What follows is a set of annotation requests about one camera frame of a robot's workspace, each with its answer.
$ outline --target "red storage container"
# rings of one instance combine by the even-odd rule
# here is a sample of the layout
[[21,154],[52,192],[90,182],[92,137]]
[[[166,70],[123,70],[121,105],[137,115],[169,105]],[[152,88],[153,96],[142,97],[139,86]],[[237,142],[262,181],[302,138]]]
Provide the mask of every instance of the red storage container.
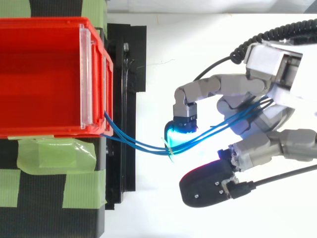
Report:
[[113,63],[83,17],[0,19],[0,137],[112,135]]

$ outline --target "white table surface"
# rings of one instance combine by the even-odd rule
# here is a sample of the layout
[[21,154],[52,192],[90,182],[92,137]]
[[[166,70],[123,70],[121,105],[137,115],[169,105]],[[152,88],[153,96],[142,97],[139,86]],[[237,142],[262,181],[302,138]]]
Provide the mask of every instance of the white table surface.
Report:
[[[147,91],[137,95],[137,140],[162,145],[172,120],[174,91],[213,62],[228,56],[250,37],[277,26],[317,15],[155,15],[109,14],[113,23],[147,25]],[[226,62],[216,73],[243,73],[244,65]],[[222,121],[219,97],[198,103],[200,128]],[[296,112],[283,128],[312,128],[317,119]],[[105,238],[315,238],[317,171],[263,185],[251,194],[195,209],[183,204],[179,180],[188,171],[217,159],[216,152],[240,138],[230,130],[210,138],[172,163],[168,157],[136,152],[136,192],[106,211]],[[276,157],[237,174],[240,181],[264,179],[316,164]]]

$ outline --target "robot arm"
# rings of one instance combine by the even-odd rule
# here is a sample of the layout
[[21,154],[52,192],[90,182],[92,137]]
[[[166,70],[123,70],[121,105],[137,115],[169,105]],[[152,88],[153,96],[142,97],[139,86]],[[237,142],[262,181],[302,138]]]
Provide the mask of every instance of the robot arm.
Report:
[[196,131],[196,101],[221,94],[238,97],[241,102],[237,106],[240,106],[254,95],[264,95],[265,90],[264,81],[248,80],[245,74],[218,74],[188,83],[175,91],[175,105],[173,106],[175,127],[184,133]]
[[186,174],[180,181],[185,204],[192,207],[213,205],[245,195],[268,181],[286,178],[317,169],[307,167],[259,182],[239,183],[235,172],[271,161],[273,156],[311,161],[317,158],[316,132],[313,130],[284,130],[277,132],[296,108],[312,108],[316,115],[315,88],[307,83],[314,75],[311,60],[316,44],[290,46],[263,42],[249,46],[245,61],[245,75],[214,75],[178,88],[175,92],[174,127],[180,132],[196,129],[196,101],[221,94],[217,109],[225,118],[251,106],[267,95],[275,105],[256,117],[242,121],[231,129],[243,140],[218,152],[220,160],[211,162]]

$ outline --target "blue cable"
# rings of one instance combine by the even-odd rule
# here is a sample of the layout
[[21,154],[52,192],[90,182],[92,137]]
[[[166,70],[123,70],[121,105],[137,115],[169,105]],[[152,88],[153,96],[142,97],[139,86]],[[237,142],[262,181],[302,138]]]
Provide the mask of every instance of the blue cable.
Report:
[[[207,138],[209,138],[209,137],[211,137],[211,136],[213,136],[213,135],[215,135],[215,134],[217,134],[217,133],[220,133],[220,132],[224,131],[225,129],[231,127],[232,125],[234,125],[234,124],[236,124],[236,123],[238,123],[238,122],[240,122],[240,121],[242,121],[242,120],[245,120],[245,119],[247,119],[247,118],[249,118],[249,117],[255,115],[256,113],[253,112],[252,114],[250,114],[250,115],[248,115],[248,116],[241,117],[239,120],[236,120],[236,121],[230,123],[228,126],[222,128],[222,129],[220,129],[220,130],[218,130],[218,131],[216,131],[216,132],[214,132],[214,133],[212,133],[212,134],[209,134],[209,135],[205,136],[204,138],[202,138],[202,139],[200,139],[200,140],[198,140],[198,141],[195,141],[195,140],[199,139],[200,137],[202,137],[202,136],[208,134],[209,132],[211,132],[211,131],[214,130],[215,128],[218,128],[218,127],[220,127],[220,126],[223,126],[223,125],[227,124],[230,120],[233,120],[233,119],[236,118],[237,116],[246,115],[246,114],[248,114],[252,109],[254,109],[255,107],[258,107],[258,106],[260,106],[261,104],[264,104],[264,103],[268,103],[269,101],[268,101],[268,102],[261,102],[261,101],[263,101],[263,100],[265,100],[265,99],[267,99],[267,97],[261,98],[259,101],[257,101],[254,105],[252,105],[252,106],[251,106],[250,108],[248,108],[247,110],[244,110],[244,111],[242,111],[242,112],[240,112],[240,113],[237,113],[237,114],[231,116],[230,118],[228,118],[228,119],[225,120],[224,122],[220,123],[219,125],[214,126],[214,127],[211,128],[210,130],[205,131],[205,132],[204,132],[203,134],[201,134],[200,136],[198,136],[198,137],[196,137],[196,138],[194,138],[194,139],[192,139],[192,140],[190,140],[190,141],[188,141],[188,142],[185,142],[185,143],[183,143],[183,144],[181,144],[181,145],[172,147],[171,149],[173,150],[174,154],[180,154],[180,153],[183,153],[183,152],[185,152],[185,151],[187,151],[187,150],[193,148],[194,146],[196,146],[197,144],[199,144],[199,143],[202,142],[203,140],[205,140],[205,139],[207,139]],[[263,107],[262,109],[258,110],[258,112],[264,110],[264,109],[265,109],[266,107],[268,107],[269,105],[267,105],[267,106]],[[137,140],[131,138],[130,136],[126,135],[122,130],[120,130],[120,129],[113,123],[113,121],[110,119],[110,117],[109,117],[107,114],[105,114],[105,117],[106,117],[106,120],[109,122],[110,126],[113,128],[114,132],[120,137],[120,139],[118,139],[118,138],[116,138],[116,137],[112,137],[112,136],[107,136],[107,135],[102,135],[102,136],[104,136],[104,137],[106,137],[106,138],[109,138],[109,139],[113,139],[113,140],[119,141],[119,142],[121,142],[121,143],[127,143],[127,144],[130,145],[131,147],[133,147],[133,148],[135,148],[135,149],[138,149],[138,150],[141,150],[141,151],[143,151],[143,152],[152,153],[152,154],[156,154],[156,155],[170,155],[170,152],[169,152],[169,150],[168,150],[167,148],[155,147],[155,146],[147,145],[147,144],[145,144],[145,143],[139,142],[139,141],[137,141]],[[158,150],[162,150],[162,151],[147,150],[147,149],[145,149],[145,148],[143,148],[143,147],[137,146],[136,144],[127,141],[126,138],[129,139],[129,140],[131,140],[131,141],[133,141],[133,142],[135,142],[135,143],[139,143],[140,145],[147,146],[148,148],[158,149]]]
[[[194,139],[192,139],[192,140],[190,140],[190,141],[188,141],[188,142],[185,142],[185,143],[183,143],[183,144],[181,144],[181,145],[172,147],[171,149],[172,149],[172,150],[177,150],[177,149],[179,149],[180,147],[183,147],[183,146],[185,146],[185,145],[189,145],[192,141],[194,141],[194,140],[200,138],[201,136],[203,136],[203,135],[205,135],[205,134],[211,132],[212,130],[214,130],[214,129],[220,127],[220,126],[223,126],[223,125],[227,124],[230,120],[233,120],[234,118],[236,118],[236,117],[238,117],[238,116],[240,116],[240,115],[245,115],[245,114],[247,114],[247,113],[248,113],[249,111],[251,111],[253,108],[258,107],[258,106],[260,105],[260,102],[263,101],[264,99],[267,99],[267,97],[261,98],[259,101],[257,101],[254,105],[252,105],[252,106],[251,106],[250,108],[248,108],[247,110],[244,110],[244,111],[242,111],[242,112],[239,112],[239,113],[237,113],[237,114],[231,116],[230,118],[226,119],[224,122],[218,124],[217,126],[212,127],[210,130],[207,130],[206,132],[204,132],[204,133],[201,134],[200,136],[198,136],[198,137],[196,137],[196,138],[194,138]],[[145,144],[145,143],[142,143],[142,142],[140,142],[140,141],[138,141],[138,140],[133,139],[132,137],[130,137],[130,136],[128,136],[127,134],[125,134],[122,130],[120,130],[120,128],[118,128],[118,127],[112,122],[111,118],[110,118],[107,114],[105,114],[105,117],[106,117],[106,120],[109,122],[110,126],[113,128],[113,130],[114,130],[117,134],[122,135],[123,137],[127,138],[128,140],[130,140],[130,141],[132,141],[132,142],[134,142],[134,143],[136,143],[136,144],[140,144],[140,145],[146,146],[146,147],[151,148],[151,149],[162,150],[162,151],[168,151],[168,149],[165,148],[165,147],[151,146],[151,145],[148,145],[148,144]]]
[[[221,132],[221,131],[223,131],[223,130],[225,130],[225,129],[227,129],[228,127],[230,127],[232,124],[230,124],[230,125],[228,125],[227,127],[225,127],[225,128],[223,128],[223,129],[221,129],[220,131],[216,131],[216,132],[214,132],[213,134],[211,134],[211,135],[209,135],[208,137],[210,137],[210,136],[212,136],[212,135],[214,135],[214,134],[217,134],[217,133],[219,133],[219,132]],[[141,151],[144,151],[144,152],[150,152],[150,153],[154,153],[154,154],[158,154],[158,155],[168,155],[169,154],[169,152],[167,152],[167,151],[162,151],[162,152],[158,152],[158,151],[149,151],[149,150],[147,150],[147,149],[145,149],[145,148],[143,148],[143,147],[139,147],[139,146],[136,146],[135,144],[133,144],[133,143],[130,143],[130,142],[128,142],[128,141],[126,141],[124,138],[123,138],[123,132],[119,129],[119,131],[116,131],[116,133],[117,132],[119,132],[120,133],[120,137],[121,137],[121,142],[124,142],[124,143],[126,143],[127,142],[127,144],[129,144],[130,146],[132,146],[133,148],[135,148],[135,149],[139,149],[139,150],[141,150]]]

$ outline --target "cable connector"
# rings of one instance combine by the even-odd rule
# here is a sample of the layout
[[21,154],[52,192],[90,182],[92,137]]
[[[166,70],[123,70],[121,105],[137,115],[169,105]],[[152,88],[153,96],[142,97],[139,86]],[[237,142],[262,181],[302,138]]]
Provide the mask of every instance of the cable connector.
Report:
[[238,197],[242,197],[244,195],[247,195],[252,190],[256,189],[253,181],[251,182],[240,182],[235,183],[234,181],[231,181],[227,183],[227,189],[230,193],[231,198],[236,199]]

